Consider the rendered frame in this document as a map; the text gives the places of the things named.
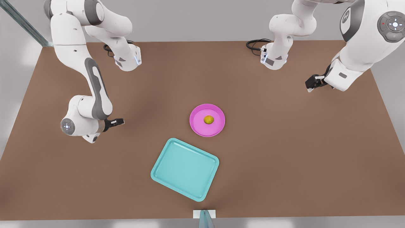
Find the teal rectangular tray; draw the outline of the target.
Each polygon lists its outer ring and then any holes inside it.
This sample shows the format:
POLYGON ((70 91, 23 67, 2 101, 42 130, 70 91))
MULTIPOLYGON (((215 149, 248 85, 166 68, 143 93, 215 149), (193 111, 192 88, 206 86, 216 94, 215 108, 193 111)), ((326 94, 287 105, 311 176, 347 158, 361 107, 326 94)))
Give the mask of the teal rectangular tray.
POLYGON ((176 138, 164 145, 151 178, 196 202, 204 201, 219 167, 219 159, 176 138))

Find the pink round plate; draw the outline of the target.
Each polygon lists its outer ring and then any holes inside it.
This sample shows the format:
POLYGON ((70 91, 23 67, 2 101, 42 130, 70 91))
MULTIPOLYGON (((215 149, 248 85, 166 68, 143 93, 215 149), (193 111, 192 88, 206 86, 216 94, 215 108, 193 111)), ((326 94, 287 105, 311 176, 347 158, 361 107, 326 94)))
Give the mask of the pink round plate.
POLYGON ((223 130, 225 115, 216 105, 202 104, 192 110, 189 123, 192 130, 198 135, 212 137, 223 130))

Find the silver frame post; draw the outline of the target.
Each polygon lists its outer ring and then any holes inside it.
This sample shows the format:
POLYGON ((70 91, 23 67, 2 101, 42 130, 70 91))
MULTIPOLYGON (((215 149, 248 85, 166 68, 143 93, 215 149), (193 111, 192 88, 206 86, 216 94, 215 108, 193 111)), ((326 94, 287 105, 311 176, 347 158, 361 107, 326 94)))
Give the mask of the silver frame post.
POLYGON ((216 210, 193 210, 193 218, 199 219, 198 228, 215 228, 216 210))
POLYGON ((8 0, 0 0, 0 7, 13 18, 42 47, 52 47, 53 43, 46 40, 8 0))

